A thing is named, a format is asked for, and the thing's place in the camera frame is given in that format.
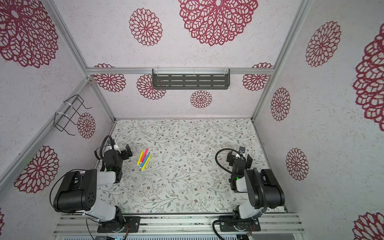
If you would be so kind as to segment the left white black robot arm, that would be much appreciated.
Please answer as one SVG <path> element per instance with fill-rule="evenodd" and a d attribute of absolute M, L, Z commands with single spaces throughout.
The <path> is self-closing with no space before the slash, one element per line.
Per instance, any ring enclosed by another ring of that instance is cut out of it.
<path fill-rule="evenodd" d="M 112 206 L 97 197 L 98 187 L 118 184 L 123 176 L 123 161 L 133 156 L 130 146 L 123 149 L 107 135 L 94 151 L 102 164 L 97 169 L 73 169 L 65 173 L 61 185 L 50 204 L 58 213 L 83 214 L 99 224 L 100 233 L 120 233 L 129 230 L 129 224 L 118 206 Z"/>

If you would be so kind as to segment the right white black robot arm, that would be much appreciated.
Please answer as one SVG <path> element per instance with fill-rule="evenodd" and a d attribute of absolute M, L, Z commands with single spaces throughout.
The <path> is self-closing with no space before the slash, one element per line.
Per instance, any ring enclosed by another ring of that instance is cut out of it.
<path fill-rule="evenodd" d="M 268 209 L 282 207 L 285 204 L 284 192 L 274 173 L 270 169 L 257 170 L 251 168 L 253 159 L 244 152 L 228 153 L 227 162 L 232 167 L 229 179 L 231 190 L 235 193 L 246 193 L 248 199 L 233 210 L 231 222 L 220 223 L 222 232 L 259 231 L 258 218 Z"/>

